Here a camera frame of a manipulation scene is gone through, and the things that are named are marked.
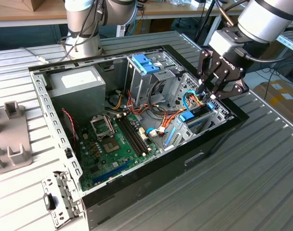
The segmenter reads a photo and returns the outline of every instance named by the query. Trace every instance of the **wooden workbench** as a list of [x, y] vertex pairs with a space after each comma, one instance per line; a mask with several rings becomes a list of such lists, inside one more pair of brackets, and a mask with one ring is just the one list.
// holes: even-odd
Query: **wooden workbench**
[[[191, 4], [174, 6], [169, 2], [150, 1], [144, 4], [144, 19], [200, 17], [202, 9], [202, 7], [195, 7]], [[236, 7], [229, 11], [229, 14], [238, 15], [242, 9], [242, 7]], [[219, 11], [214, 8], [211, 16], [219, 15]], [[46, 0], [35, 12], [0, 6], [0, 27], [66, 23], [66, 10], [62, 0]]]

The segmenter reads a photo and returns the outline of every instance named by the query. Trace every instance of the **motherboard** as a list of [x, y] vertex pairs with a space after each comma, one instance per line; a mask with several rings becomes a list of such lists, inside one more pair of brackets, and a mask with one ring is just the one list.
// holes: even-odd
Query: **motherboard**
[[82, 190], [89, 190], [159, 154], [155, 143], [143, 131], [133, 114], [114, 118], [103, 115], [83, 125], [77, 132]]

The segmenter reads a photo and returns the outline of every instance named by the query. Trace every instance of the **ram slot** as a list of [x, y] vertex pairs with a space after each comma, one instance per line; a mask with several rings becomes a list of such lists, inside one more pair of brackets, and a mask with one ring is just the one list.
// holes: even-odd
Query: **ram slot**
[[124, 123], [125, 123], [126, 127], [128, 127], [130, 130], [133, 131], [133, 134], [135, 136], [135, 139], [137, 140], [140, 148], [143, 149], [145, 153], [147, 153], [147, 147], [146, 147], [146, 145], [143, 143], [143, 141], [141, 140], [141, 138], [137, 134], [137, 132], [135, 132], [135, 130], [133, 129], [133, 127], [132, 127], [131, 123], [129, 122], [129, 120], [125, 118]]
[[127, 118], [117, 120], [117, 124], [138, 156], [148, 152], [146, 145], [142, 142]]
[[118, 124], [119, 128], [121, 129], [121, 131], [123, 132], [123, 134], [124, 134], [125, 138], [127, 139], [127, 141], [130, 143], [131, 147], [134, 149], [134, 151], [137, 153], [137, 155], [139, 155], [140, 149], [136, 145], [136, 143], [132, 139], [132, 137], [128, 135], [128, 131], [127, 131], [126, 127], [124, 126], [124, 124], [119, 120], [117, 120], [117, 124]]

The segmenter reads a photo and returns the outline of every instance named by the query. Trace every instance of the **yellow wire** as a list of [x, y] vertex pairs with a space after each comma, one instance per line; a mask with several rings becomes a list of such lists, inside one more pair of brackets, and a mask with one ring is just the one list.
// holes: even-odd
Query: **yellow wire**
[[120, 95], [119, 102], [115, 107], [112, 108], [113, 110], [116, 110], [121, 106], [121, 99], [122, 99], [122, 96]]

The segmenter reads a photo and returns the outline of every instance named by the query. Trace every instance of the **motherboard chip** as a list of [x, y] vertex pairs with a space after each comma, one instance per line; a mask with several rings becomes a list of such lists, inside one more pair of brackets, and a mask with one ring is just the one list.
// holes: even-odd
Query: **motherboard chip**
[[99, 167], [97, 165], [90, 168], [91, 173], [97, 172], [99, 170]]
[[115, 138], [105, 139], [105, 140], [103, 140], [102, 144], [103, 144], [103, 147], [107, 153], [111, 153], [111, 152], [118, 150], [120, 148], [120, 146]]

